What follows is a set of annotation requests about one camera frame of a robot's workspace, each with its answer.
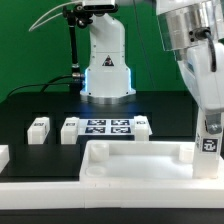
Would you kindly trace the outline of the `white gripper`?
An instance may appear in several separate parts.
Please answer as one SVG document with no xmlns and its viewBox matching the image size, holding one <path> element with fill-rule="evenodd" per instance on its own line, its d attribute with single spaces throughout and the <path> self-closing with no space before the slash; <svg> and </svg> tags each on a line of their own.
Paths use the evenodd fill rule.
<svg viewBox="0 0 224 224">
<path fill-rule="evenodd" d="M 186 59 L 179 61 L 185 85 L 206 115 L 206 129 L 211 135 L 222 132 L 224 112 L 224 46 L 215 43 L 216 71 L 211 71 L 211 56 L 207 44 L 189 48 Z"/>
</svg>

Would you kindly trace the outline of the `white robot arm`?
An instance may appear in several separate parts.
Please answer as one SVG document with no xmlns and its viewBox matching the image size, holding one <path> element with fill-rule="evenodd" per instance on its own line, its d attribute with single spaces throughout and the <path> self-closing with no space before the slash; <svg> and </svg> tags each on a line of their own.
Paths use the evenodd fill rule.
<svg viewBox="0 0 224 224">
<path fill-rule="evenodd" d="M 123 25 L 110 14 L 128 0 L 83 0 L 90 14 L 91 54 L 85 98 L 115 102 L 133 94 L 125 64 Z M 173 51 L 185 85 L 199 106 L 198 121 L 215 135 L 223 130 L 224 0 L 156 0 L 156 15 L 166 51 Z"/>
</svg>

